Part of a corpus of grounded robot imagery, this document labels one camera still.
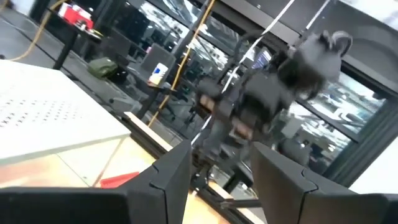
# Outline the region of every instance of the yellow cable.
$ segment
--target yellow cable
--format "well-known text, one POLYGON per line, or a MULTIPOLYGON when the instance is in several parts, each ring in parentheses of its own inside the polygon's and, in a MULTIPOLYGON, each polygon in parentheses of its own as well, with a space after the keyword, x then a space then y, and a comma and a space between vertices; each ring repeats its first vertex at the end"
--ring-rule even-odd
POLYGON ((99 31, 97 31, 97 30, 94 30, 94 29, 92 29, 92 31, 96 34, 96 35, 100 35, 100 36, 104 36, 102 33, 100 33, 99 31))
MULTIPOLYGON (((66 2, 67 0, 59 0, 58 2, 56 2, 54 5, 52 5, 50 7, 51 11, 54 11, 55 8, 57 8, 59 5, 61 5, 62 3, 66 2)), ((30 52, 34 49, 37 41, 40 39, 40 36, 42 35, 43 31, 44 31, 44 27, 45 25, 48 23, 49 19, 51 16, 51 12, 47 12, 42 23, 39 26, 39 29, 37 30, 37 33, 35 35, 35 38, 33 39, 32 43, 30 43, 29 48, 25 51, 25 53, 23 53, 21 56, 10 59, 12 61, 16 61, 16 60, 20 60, 26 56, 28 56, 30 54, 30 52)))
MULTIPOLYGON (((209 6, 207 7, 207 9, 206 9, 206 11, 205 11, 205 14, 203 15, 203 17, 202 17, 202 19, 201 19, 201 21, 200 21, 200 23, 199 23, 198 28, 196 29, 195 33, 193 34, 193 37, 192 37, 191 42, 192 42, 193 40, 195 40, 195 38, 196 38, 197 35, 199 34, 200 27, 205 23, 206 18, 207 18, 207 15, 210 13, 211 8, 213 7, 215 1, 216 1, 216 0, 212 0, 212 1, 210 2, 209 6)), ((176 86, 176 84, 177 84, 178 78, 180 77, 181 70, 182 70, 183 66, 185 65, 185 62, 187 62, 189 53, 191 52, 191 45, 192 45, 191 42, 190 42, 190 44, 188 45, 188 49, 187 49, 187 51, 185 52, 185 56, 184 56, 184 58, 183 58, 182 61, 181 61, 181 64, 180 64, 180 67, 179 67, 178 70, 177 70, 177 73, 175 74, 175 78, 174 78, 174 81, 173 81, 173 85, 172 85, 172 87, 171 87, 171 90, 172 90, 172 91, 174 90, 174 88, 175 88, 175 86, 176 86)), ((156 117, 159 115, 159 111, 163 108, 163 106, 166 104, 166 102, 169 100, 169 98, 170 98, 170 95, 167 95, 167 96, 164 98, 163 102, 162 102, 162 103, 160 104, 160 106, 159 106, 159 109, 156 111, 155 115, 154 115, 154 116, 152 117, 152 119, 149 121, 148 127, 150 127, 150 126, 152 125, 152 123, 155 121, 156 117)))
POLYGON ((3 2, 3 4, 0 6, 0 12, 1 12, 3 9, 6 8, 6 6, 7 6, 7 4, 8 4, 8 1, 9 1, 9 0, 5 0, 5 1, 3 2))

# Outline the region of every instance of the white cable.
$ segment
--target white cable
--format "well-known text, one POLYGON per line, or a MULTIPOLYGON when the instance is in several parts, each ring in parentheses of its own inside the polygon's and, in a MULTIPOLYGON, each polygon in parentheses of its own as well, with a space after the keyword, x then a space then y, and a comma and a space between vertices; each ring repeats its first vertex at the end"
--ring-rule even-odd
MULTIPOLYGON (((268 27, 264 30, 264 32, 261 34, 261 37, 258 38, 253 44, 252 46, 250 46, 249 50, 243 55, 242 59, 239 61, 238 65, 235 67, 235 69, 232 71, 232 74, 229 76, 228 81, 226 82, 224 88, 223 88, 223 92, 225 92, 225 90, 228 88, 229 84, 232 81, 232 78, 234 77, 234 75, 236 74, 236 72, 238 71, 239 67, 241 66, 241 64, 243 63, 243 61, 248 57, 248 55, 250 54, 250 52, 256 47, 256 45, 261 41, 261 39, 263 38, 264 34, 268 33, 273 26, 279 21, 279 19, 285 14, 285 12, 288 10, 288 8, 294 3, 295 0, 290 0, 286 6, 281 10, 281 12, 278 14, 278 16, 271 22, 271 24, 268 25, 268 27)), ((199 130, 199 133, 192 139, 191 141, 191 146, 198 140, 201 132, 207 127, 207 124, 210 122, 211 120, 210 116, 204 123, 204 125, 201 127, 201 129, 199 130)))

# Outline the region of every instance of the white label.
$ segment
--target white label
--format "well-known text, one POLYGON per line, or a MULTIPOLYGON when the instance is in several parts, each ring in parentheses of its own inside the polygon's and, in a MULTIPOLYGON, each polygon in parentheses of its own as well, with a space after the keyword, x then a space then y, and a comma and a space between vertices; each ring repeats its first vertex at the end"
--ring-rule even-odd
POLYGON ((159 85, 168 69, 169 68, 167 68, 164 64, 158 63, 155 67, 155 70, 152 72, 152 75, 149 77, 149 82, 159 85))

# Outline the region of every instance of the wooden table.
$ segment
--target wooden table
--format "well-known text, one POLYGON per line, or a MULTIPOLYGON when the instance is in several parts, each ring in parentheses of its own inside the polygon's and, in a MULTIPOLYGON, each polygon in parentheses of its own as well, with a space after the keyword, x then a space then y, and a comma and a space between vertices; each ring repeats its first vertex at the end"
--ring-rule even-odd
POLYGON ((7 60, 0 71, 0 165, 130 135, 61 71, 7 60))

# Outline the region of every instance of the red object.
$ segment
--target red object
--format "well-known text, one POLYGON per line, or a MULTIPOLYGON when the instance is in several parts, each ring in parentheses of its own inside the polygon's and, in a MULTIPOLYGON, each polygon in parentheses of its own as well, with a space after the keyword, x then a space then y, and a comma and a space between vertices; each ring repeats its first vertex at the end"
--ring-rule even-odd
POLYGON ((130 174, 124 174, 117 177, 111 177, 108 179, 103 179, 99 183, 102 189, 113 189, 119 187, 120 185, 126 183, 127 181, 135 178, 139 175, 139 172, 133 172, 130 174))
POLYGON ((63 18, 68 21, 70 24, 76 24, 78 21, 85 21, 86 26, 88 29, 92 29, 94 26, 94 22, 90 19, 87 19, 83 17, 79 10, 75 11, 72 9, 71 6, 67 7, 67 10, 65 11, 65 14, 63 15, 63 18))

